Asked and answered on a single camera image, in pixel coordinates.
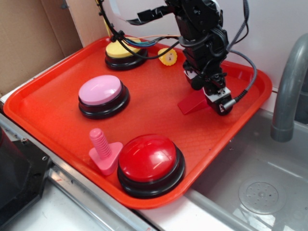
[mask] orange tray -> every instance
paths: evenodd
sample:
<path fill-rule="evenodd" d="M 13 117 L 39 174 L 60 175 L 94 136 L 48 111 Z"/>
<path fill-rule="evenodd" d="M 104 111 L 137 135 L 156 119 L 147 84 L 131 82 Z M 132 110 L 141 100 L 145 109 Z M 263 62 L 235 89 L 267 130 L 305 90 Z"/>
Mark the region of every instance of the orange tray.
<path fill-rule="evenodd" d="M 184 115 L 177 104 L 194 91 L 183 72 L 181 50 L 177 50 L 178 61 L 173 66 L 165 66 L 155 59 L 133 70 L 114 71 L 104 63 L 109 42 L 103 38 L 90 44 L 26 84 L 7 100 L 4 112 L 123 205 L 134 209 L 159 207 L 186 192 L 270 96 L 272 84 L 259 71 L 251 90 L 228 115 L 219 116 L 210 107 Z M 150 56 L 163 47 L 150 48 Z M 224 62 L 222 67 L 228 73 L 227 87 L 237 96 L 249 83 L 252 68 L 230 62 Z M 86 81 L 99 75 L 117 76 L 128 87 L 131 99 L 127 108 L 116 116 L 91 120 L 79 111 L 78 91 Z M 116 171 L 102 176 L 90 159 L 89 131 L 93 128 L 101 128 L 109 143 L 126 144 L 148 133 L 170 138 L 185 157 L 183 181 L 157 198 L 137 199 L 127 195 Z"/>

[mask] pink screw toy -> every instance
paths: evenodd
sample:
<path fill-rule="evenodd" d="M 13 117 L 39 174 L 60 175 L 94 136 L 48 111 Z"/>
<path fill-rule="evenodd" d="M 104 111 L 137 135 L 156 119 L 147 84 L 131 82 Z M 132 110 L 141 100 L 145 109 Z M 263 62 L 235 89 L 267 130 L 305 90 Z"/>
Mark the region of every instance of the pink screw toy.
<path fill-rule="evenodd" d="M 89 156 L 103 175 L 110 175 L 117 167 L 123 144 L 120 142 L 108 144 L 103 131 L 99 128 L 90 131 L 90 139 L 94 148 L 89 151 Z"/>

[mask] cardboard box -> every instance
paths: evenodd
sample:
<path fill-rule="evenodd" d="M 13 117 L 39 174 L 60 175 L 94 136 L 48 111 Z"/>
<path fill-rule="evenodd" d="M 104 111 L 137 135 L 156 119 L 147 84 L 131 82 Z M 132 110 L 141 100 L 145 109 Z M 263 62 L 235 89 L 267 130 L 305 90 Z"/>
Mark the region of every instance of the cardboard box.
<path fill-rule="evenodd" d="M 66 2 L 84 47 L 108 35 L 95 0 L 66 0 Z"/>
<path fill-rule="evenodd" d="M 0 1 L 0 96 L 82 48 L 63 3 Z"/>

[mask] yellow button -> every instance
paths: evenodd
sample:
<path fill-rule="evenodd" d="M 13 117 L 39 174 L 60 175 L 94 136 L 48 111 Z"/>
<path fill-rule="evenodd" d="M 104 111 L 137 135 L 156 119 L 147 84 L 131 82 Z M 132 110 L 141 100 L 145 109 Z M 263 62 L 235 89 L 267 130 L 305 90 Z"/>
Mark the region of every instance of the yellow button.
<path fill-rule="evenodd" d="M 138 38 L 137 39 L 133 37 L 128 37 L 128 38 L 134 40 L 135 42 L 140 42 L 140 39 Z M 131 47 L 127 44 L 125 44 L 125 46 L 132 52 L 137 53 L 138 51 L 140 51 L 140 48 Z M 132 54 L 129 51 L 127 51 L 118 41 L 109 43 L 106 47 L 106 53 L 108 56 L 112 58 L 126 58 L 132 56 Z"/>

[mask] sink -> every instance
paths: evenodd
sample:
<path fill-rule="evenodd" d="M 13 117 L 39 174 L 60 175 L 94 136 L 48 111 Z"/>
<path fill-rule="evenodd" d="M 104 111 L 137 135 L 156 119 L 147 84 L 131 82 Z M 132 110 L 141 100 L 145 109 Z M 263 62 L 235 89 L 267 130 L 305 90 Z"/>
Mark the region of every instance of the sink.
<path fill-rule="evenodd" d="M 258 231 L 308 230 L 308 126 L 272 140 L 260 109 L 192 186 L 234 220 Z"/>

